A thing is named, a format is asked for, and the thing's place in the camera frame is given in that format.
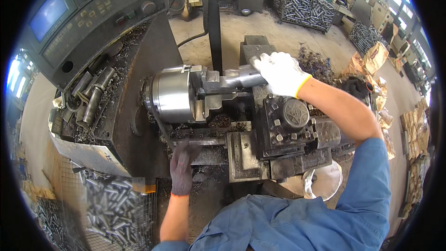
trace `round hole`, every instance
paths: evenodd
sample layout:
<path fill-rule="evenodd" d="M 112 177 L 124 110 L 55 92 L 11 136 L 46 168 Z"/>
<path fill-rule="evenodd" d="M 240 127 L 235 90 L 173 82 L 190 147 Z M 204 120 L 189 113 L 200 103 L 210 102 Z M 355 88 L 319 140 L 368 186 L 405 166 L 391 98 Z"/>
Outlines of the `round hole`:
<path fill-rule="evenodd" d="M 65 63 L 62 65 L 62 72 L 69 73 L 71 70 L 73 70 L 73 62 L 71 61 L 65 61 Z"/>

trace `metal bowl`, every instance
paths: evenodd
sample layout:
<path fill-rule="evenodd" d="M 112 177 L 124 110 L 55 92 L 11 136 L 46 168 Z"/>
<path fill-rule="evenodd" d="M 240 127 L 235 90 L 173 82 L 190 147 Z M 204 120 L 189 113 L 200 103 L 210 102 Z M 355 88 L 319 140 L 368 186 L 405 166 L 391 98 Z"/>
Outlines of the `metal bowl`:
<path fill-rule="evenodd" d="M 249 9 L 243 9 L 243 10 L 241 11 L 241 13 L 242 13 L 243 16 L 249 16 L 249 15 L 252 14 L 253 12 L 252 12 L 251 10 L 249 10 Z"/>

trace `dark gray glove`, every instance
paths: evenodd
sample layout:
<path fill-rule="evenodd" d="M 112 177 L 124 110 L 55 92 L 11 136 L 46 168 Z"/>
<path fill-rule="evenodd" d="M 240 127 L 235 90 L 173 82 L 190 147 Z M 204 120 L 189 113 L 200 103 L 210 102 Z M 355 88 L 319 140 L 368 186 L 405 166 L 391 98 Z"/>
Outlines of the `dark gray glove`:
<path fill-rule="evenodd" d="M 192 168 L 190 165 L 197 158 L 200 151 L 200 146 L 189 145 L 188 140 L 185 140 L 175 148 L 174 155 L 170 161 L 173 195 L 189 195 L 192 188 Z"/>

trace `monitor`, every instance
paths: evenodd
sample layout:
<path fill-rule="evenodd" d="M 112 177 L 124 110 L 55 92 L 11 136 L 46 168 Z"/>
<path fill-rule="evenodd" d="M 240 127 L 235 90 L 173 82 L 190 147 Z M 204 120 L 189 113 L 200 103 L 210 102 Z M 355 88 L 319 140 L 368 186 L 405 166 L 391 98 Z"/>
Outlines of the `monitor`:
<path fill-rule="evenodd" d="M 31 19 L 30 26 L 39 42 L 68 10 L 64 0 L 46 0 Z"/>

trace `glove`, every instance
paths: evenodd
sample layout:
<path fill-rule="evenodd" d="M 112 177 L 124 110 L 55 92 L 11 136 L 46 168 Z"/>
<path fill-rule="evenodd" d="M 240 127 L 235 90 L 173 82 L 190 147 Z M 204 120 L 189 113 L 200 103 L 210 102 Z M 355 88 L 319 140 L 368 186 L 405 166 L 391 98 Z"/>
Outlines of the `glove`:
<path fill-rule="evenodd" d="M 197 158 L 200 151 L 201 147 L 189 145 L 188 140 L 175 147 L 174 155 L 170 161 L 173 195 L 189 195 L 192 188 L 192 168 L 190 165 Z"/>
<path fill-rule="evenodd" d="M 277 95 L 297 98 L 302 85 L 312 77 L 299 67 L 299 62 L 289 53 L 272 53 L 270 56 L 262 53 L 260 59 L 252 57 L 250 63 Z"/>

